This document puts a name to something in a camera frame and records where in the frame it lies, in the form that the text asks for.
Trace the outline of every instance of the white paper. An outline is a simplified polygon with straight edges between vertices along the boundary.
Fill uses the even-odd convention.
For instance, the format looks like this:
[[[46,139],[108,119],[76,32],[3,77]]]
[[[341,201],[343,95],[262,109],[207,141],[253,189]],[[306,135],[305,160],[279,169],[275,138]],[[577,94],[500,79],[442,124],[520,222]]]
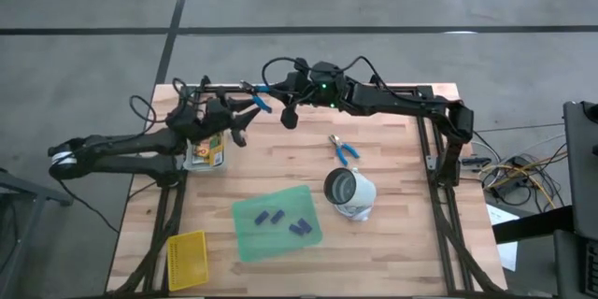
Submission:
[[[490,215],[490,222],[492,225],[519,219],[519,216],[507,213],[496,206],[486,205],[486,207],[488,208],[488,214]],[[517,242],[499,244],[498,254],[501,256],[501,264],[503,267],[515,272],[515,264],[517,261]]]

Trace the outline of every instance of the yellow cable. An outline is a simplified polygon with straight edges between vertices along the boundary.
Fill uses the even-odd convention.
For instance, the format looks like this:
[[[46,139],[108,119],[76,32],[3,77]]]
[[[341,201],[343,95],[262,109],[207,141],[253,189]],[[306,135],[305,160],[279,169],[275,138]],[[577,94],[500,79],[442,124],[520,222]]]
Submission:
[[[524,165],[522,168],[520,168],[520,170],[523,170],[523,171],[525,171],[525,170],[528,170],[529,168],[536,167],[536,166],[538,166],[538,165],[542,164],[543,162],[546,162],[546,161],[549,161],[549,160],[561,159],[561,158],[563,157],[563,155],[566,155],[566,154],[567,154],[567,151],[564,151],[564,152],[562,152],[562,153],[559,153],[558,155],[556,155],[556,156],[554,156],[554,157],[545,158],[545,159],[539,160],[539,161],[537,161],[537,162],[535,162],[535,163],[531,163],[531,164]],[[496,166],[495,166],[495,165],[492,165],[492,166],[486,166],[486,167],[482,168],[482,170],[480,171],[480,173],[487,172],[487,171],[489,171],[489,170],[491,170],[491,169],[494,169],[494,168],[496,168]],[[507,183],[508,181],[512,180],[513,178],[515,178],[515,177],[503,178],[502,180],[500,180],[500,181],[498,181],[498,182],[496,182],[496,183],[493,183],[493,184],[492,184],[491,186],[489,186],[489,187],[498,187],[498,186],[500,186],[500,185],[502,185],[502,184],[505,184],[505,183]]]
[[[514,170],[516,172],[522,173],[524,176],[526,176],[535,185],[535,187],[537,187],[544,194],[544,196],[546,196],[548,202],[550,203],[550,206],[552,206],[553,209],[556,208],[556,206],[554,206],[554,203],[552,202],[552,199],[550,198],[550,196],[548,196],[548,193],[544,190],[544,187],[542,187],[542,185],[540,183],[538,183],[538,181],[536,181],[535,178],[532,178],[532,176],[530,176],[530,174],[528,172],[522,170],[521,168],[509,166],[509,165],[506,165],[506,164],[495,164],[495,165],[492,165],[492,166],[487,166],[487,167],[482,168],[482,170],[481,170],[480,173],[483,173],[485,171],[488,171],[488,170],[494,169],[494,168],[512,169],[512,170]],[[488,189],[494,188],[494,187],[495,186],[492,185],[492,186],[484,188],[484,190],[488,190]]]

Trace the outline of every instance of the black metal frame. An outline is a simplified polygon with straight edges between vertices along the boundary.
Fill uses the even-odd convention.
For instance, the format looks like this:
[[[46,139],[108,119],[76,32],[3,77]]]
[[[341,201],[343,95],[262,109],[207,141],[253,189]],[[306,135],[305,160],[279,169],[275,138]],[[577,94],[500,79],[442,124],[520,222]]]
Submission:
[[[8,256],[9,260],[7,268],[4,271],[6,276],[4,277],[4,281],[0,282],[0,299],[4,299],[12,298],[11,294],[16,285],[15,279],[20,276],[26,250],[31,242],[31,237],[46,201],[54,200],[61,206],[71,206],[73,204],[73,198],[64,192],[58,192],[22,178],[14,177],[4,170],[0,171],[0,188],[13,191],[14,193],[8,194],[9,197],[14,197],[15,194],[29,195],[34,202],[31,213],[29,214],[29,219],[18,238],[19,240],[17,241],[15,249],[12,254]]]

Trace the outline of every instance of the blue block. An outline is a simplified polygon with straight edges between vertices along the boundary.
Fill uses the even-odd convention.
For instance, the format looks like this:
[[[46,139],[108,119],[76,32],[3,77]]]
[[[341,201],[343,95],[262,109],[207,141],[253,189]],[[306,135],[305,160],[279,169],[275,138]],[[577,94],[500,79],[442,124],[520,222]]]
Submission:
[[[270,219],[270,221],[272,222],[272,224],[276,224],[278,222],[278,220],[282,219],[283,216],[284,216],[284,211],[279,210],[279,211],[277,211],[276,214],[274,214],[274,216],[272,217],[272,219]]]
[[[265,211],[265,210],[264,210],[264,211],[262,211],[262,214],[260,214],[260,216],[258,216],[258,217],[255,219],[255,224],[256,224],[256,225],[260,225],[260,224],[262,224],[262,222],[263,222],[263,221],[265,221],[265,219],[267,219],[267,218],[268,218],[268,216],[270,216],[270,214],[268,214],[268,212],[267,212],[267,211]]]
[[[306,233],[309,234],[309,232],[311,232],[311,225],[309,225],[309,223],[306,222],[306,220],[304,219],[299,219],[299,221],[297,222],[297,224],[299,224],[299,226],[301,227],[301,229]]]
[[[298,235],[303,235],[303,229],[299,228],[298,226],[291,224],[291,226],[289,226],[289,230],[298,234]]]

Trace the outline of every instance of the cable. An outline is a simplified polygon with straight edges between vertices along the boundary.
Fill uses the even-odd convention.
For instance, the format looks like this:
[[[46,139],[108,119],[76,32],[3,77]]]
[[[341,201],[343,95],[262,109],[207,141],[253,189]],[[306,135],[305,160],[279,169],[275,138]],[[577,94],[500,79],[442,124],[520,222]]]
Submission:
[[[149,188],[149,187],[151,187],[151,186],[155,185],[156,183],[157,183],[157,181],[153,181],[153,182],[151,182],[149,185],[147,185],[147,186],[145,186],[145,187],[141,188],[140,190],[137,190],[137,191],[133,192],[131,195],[129,195],[129,197],[127,197],[127,202],[129,202],[129,201],[130,201],[130,200],[133,198],[133,196],[135,196],[135,195],[139,194],[140,192],[143,192],[143,191],[145,191],[147,188]]]
[[[274,64],[276,62],[280,62],[280,61],[287,61],[287,62],[291,62],[293,64],[297,64],[299,67],[301,67],[303,70],[307,70],[307,71],[316,71],[316,72],[325,72],[325,73],[330,73],[330,74],[336,74],[336,73],[342,73],[345,72],[349,69],[351,69],[355,64],[357,64],[357,62],[359,61],[364,61],[367,63],[367,65],[370,67],[370,69],[372,70],[372,72],[374,72],[374,76],[376,76],[377,80],[379,81],[379,83],[382,85],[382,87],[387,90],[392,96],[394,96],[397,99],[400,100],[406,100],[409,102],[418,102],[420,103],[420,100],[418,99],[413,99],[413,98],[409,98],[406,96],[402,96],[400,94],[395,93],[394,91],[392,91],[391,89],[389,89],[389,87],[386,85],[386,82],[384,82],[384,80],[382,79],[382,76],[376,71],[376,69],[374,68],[374,65],[370,62],[370,60],[368,60],[367,58],[365,58],[365,56],[357,56],[353,61],[351,61],[351,63],[349,63],[349,65],[342,67],[342,68],[338,68],[335,70],[320,70],[320,69],[314,69],[310,66],[307,66],[305,64],[300,63],[299,61],[291,58],[291,57],[286,57],[286,56],[282,56],[282,57],[276,57],[273,58],[272,60],[266,62],[263,67],[262,67],[262,81],[263,81],[263,85],[265,85],[266,88],[268,88],[268,90],[270,92],[273,93],[279,93],[279,94],[299,94],[299,92],[292,92],[292,91],[282,91],[279,89],[276,89],[274,87],[272,87],[270,85],[270,83],[268,82],[268,80],[265,77],[265,71],[268,68],[268,66],[270,66],[271,64]]]
[[[542,159],[542,160],[539,160],[539,161],[537,161],[537,162],[535,162],[535,163],[527,164],[527,165],[523,166],[523,167],[521,168],[521,170],[524,170],[524,171],[525,171],[525,170],[528,170],[528,169],[530,169],[530,168],[535,168],[535,167],[537,167],[537,166],[539,166],[539,165],[542,165],[542,163],[544,163],[544,162],[548,161],[548,163],[547,163],[547,164],[545,164],[545,166],[544,166],[544,168],[546,168],[546,167],[547,167],[549,164],[554,164],[554,163],[557,163],[557,162],[559,162],[559,161],[561,161],[561,160],[564,160],[564,159],[567,157],[567,153],[566,153],[566,152],[559,153],[559,151],[560,151],[560,150],[562,150],[562,148],[563,148],[563,147],[564,147],[564,145],[563,145],[563,146],[560,146],[560,147],[559,147],[559,149],[557,149],[557,151],[555,152],[555,154],[554,154],[552,157],[550,157],[550,158],[546,158],[546,159]],[[544,171],[544,168],[542,168],[542,169],[538,170],[538,173],[542,173],[542,172]],[[496,182],[496,183],[494,183],[494,182],[491,182],[489,186],[492,186],[492,187],[498,187],[498,186],[500,186],[500,185],[502,185],[502,184],[504,184],[504,183],[508,182],[508,181],[509,181],[509,180],[511,180],[512,178],[513,178],[513,177],[511,177],[511,178],[506,178],[506,179],[504,179],[504,180],[501,180],[501,181],[499,181],[499,182]]]
[[[96,213],[101,219],[102,221],[104,221],[104,223],[107,225],[108,228],[110,228],[113,232],[115,232],[116,234],[119,233],[119,231],[112,226],[112,224],[110,224],[110,222],[107,220],[107,218],[96,208],[94,208],[93,206],[90,206],[90,204],[88,204],[87,202],[85,202],[85,200],[81,199],[80,197],[76,196],[73,192],[71,192],[68,188],[66,188],[66,186],[64,185],[64,183],[57,179],[54,178],[56,181],[58,181],[58,183],[60,183],[60,185],[63,187],[64,191],[66,193],[68,193],[69,195],[71,195],[72,198],[74,198],[75,200],[81,202],[85,207],[87,207],[89,210],[93,211],[94,213]]]
[[[503,201],[504,204],[508,205],[508,206],[523,206],[526,203],[528,203],[530,201],[530,199],[532,198],[532,189],[529,186],[525,186],[524,187],[525,190],[527,191],[527,197],[525,198],[525,200],[520,201],[518,203],[512,203],[510,201],[506,201],[505,196],[500,194],[500,190],[496,190],[496,193],[498,195],[498,198]]]
[[[12,228],[13,228],[13,235],[15,237],[15,242],[12,244],[12,248],[10,248],[10,252],[7,255],[7,258],[4,260],[2,265],[0,266],[0,275],[4,272],[4,269],[7,267],[8,262],[12,258],[12,254],[15,252],[17,245],[19,244],[19,224],[17,221],[17,209],[13,203],[14,201],[11,199],[9,200],[10,208],[12,209]]]
[[[196,104],[198,102],[195,102],[193,99],[193,95],[194,93],[188,93],[187,90],[187,83],[185,83],[182,79],[180,78],[173,78],[172,79],[172,87],[175,89],[175,92],[178,93],[178,97],[180,97],[181,99],[183,99],[185,101],[185,105],[183,105],[183,108],[178,110],[177,113],[174,116],[171,116],[170,118],[175,118],[177,117],[179,114],[181,114],[185,108],[187,108],[188,104]],[[151,116],[152,118],[149,119],[146,116],[144,116],[142,113],[140,113],[139,111],[137,111],[137,109],[135,108],[135,105],[133,104],[134,100],[137,99],[139,101],[141,101],[141,103],[143,103],[144,106],[146,106],[149,109],[149,112],[151,112]],[[131,97],[129,97],[129,107],[131,108],[131,110],[133,111],[133,113],[135,113],[135,115],[137,117],[139,117],[142,121],[145,122],[151,122],[152,126],[153,124],[156,123],[163,123],[166,122],[166,118],[164,118],[163,120],[157,120],[157,113],[156,110],[151,106],[150,102],[148,102],[145,98],[134,94]]]
[[[488,129],[488,130],[478,130],[478,132],[486,133],[486,132],[498,132],[498,131],[524,130],[524,129],[532,129],[532,128],[538,128],[538,127],[549,127],[549,126],[560,126],[560,125],[564,125],[564,122],[554,122],[554,123],[541,124],[541,125],[530,125],[530,126],[515,126],[515,127]]]
[[[311,93],[307,94],[307,96],[297,99],[296,101],[292,102],[292,104],[290,104],[290,107],[298,106],[301,102],[305,102],[307,99],[311,98],[311,96],[314,95],[314,93],[316,93],[316,91],[312,90]]]
[[[562,158],[559,159],[558,161],[563,160],[566,157],[566,155],[564,155],[564,153],[561,153],[561,150],[564,147],[564,145],[565,144],[563,144],[556,150],[555,154],[553,154],[552,157],[548,160],[548,162],[546,164],[544,164],[544,168],[546,168],[550,164],[553,164],[555,162],[554,159],[556,158],[557,155],[562,155]],[[531,157],[533,159],[533,162],[540,162],[539,159],[534,158],[531,155],[527,155],[527,156]],[[558,197],[559,201],[561,202],[561,205],[564,206],[564,201],[562,200],[562,197],[560,194],[560,189],[562,187],[561,184],[559,182],[557,182],[554,178],[552,178],[550,176],[550,174],[548,172],[546,172],[546,170],[544,168],[539,169],[538,168],[539,165],[542,165],[542,164],[529,164],[529,166],[533,169],[533,171],[542,177],[543,183],[546,183],[546,185],[548,186],[550,197],[552,199],[554,199],[555,196]],[[548,204],[546,204],[542,210],[546,211],[547,207],[548,207]]]
[[[562,137],[562,136],[564,136],[564,134],[560,134],[560,135],[555,135],[555,136],[552,136],[552,137],[550,137],[550,138],[548,138],[548,139],[545,139],[545,140],[542,140],[542,141],[540,141],[540,142],[537,142],[537,143],[533,144],[532,146],[529,146],[529,147],[527,147],[527,148],[525,148],[525,149],[523,149],[523,150],[519,151],[518,153],[515,153],[515,154],[513,154],[513,155],[510,155],[510,156],[508,156],[507,158],[509,158],[509,159],[510,159],[510,158],[513,158],[513,157],[519,156],[519,155],[521,155],[522,153],[525,153],[526,151],[533,149],[534,147],[540,146],[540,145],[542,145],[542,144],[546,144],[546,143],[548,143],[549,141],[551,141],[551,140],[554,140],[554,139],[558,139],[558,138],[560,138],[560,137]]]
[[[498,153],[494,149],[492,149],[492,147],[490,147],[484,143],[480,143],[479,141],[471,141],[471,143],[481,146],[481,147],[485,148],[486,150],[489,150],[490,153],[492,153],[492,155],[494,156],[494,159],[496,159],[496,162],[500,163],[501,157],[498,155]]]
[[[535,178],[533,178],[526,171],[521,170],[520,168],[517,168],[517,167],[506,165],[506,164],[496,164],[496,165],[486,166],[486,167],[482,168],[481,171],[480,171],[480,174],[483,173],[483,172],[485,172],[485,171],[488,171],[490,169],[493,169],[493,168],[513,169],[513,170],[515,170],[515,171],[523,174],[524,176],[526,176],[535,185],[535,187],[538,188],[538,190],[540,190],[544,194],[544,196],[546,196],[546,198],[547,198],[548,202],[550,203],[550,205],[552,206],[552,208],[553,209],[556,208],[556,206],[554,206],[554,203],[552,202],[552,199],[550,198],[550,196],[548,195],[548,193],[546,192],[546,190],[544,189],[544,187],[542,187],[542,185],[540,183],[538,183],[538,181],[536,181]],[[484,190],[488,190],[490,188],[494,188],[494,186],[485,187]]]
[[[500,163],[503,160],[503,159],[501,159],[500,155],[498,155],[498,152],[496,150],[494,150],[494,148],[488,143],[488,141],[486,141],[486,139],[484,139],[483,136],[479,135],[479,133],[476,132],[476,131],[474,131],[474,135],[476,135],[479,138],[479,140],[481,140],[482,143],[484,143],[484,144],[480,144],[480,143],[478,143],[476,141],[472,141],[474,144],[478,144],[478,145],[480,145],[482,147],[485,147],[490,152],[492,152],[492,154],[494,154],[494,156],[496,157],[496,162],[497,163]]]

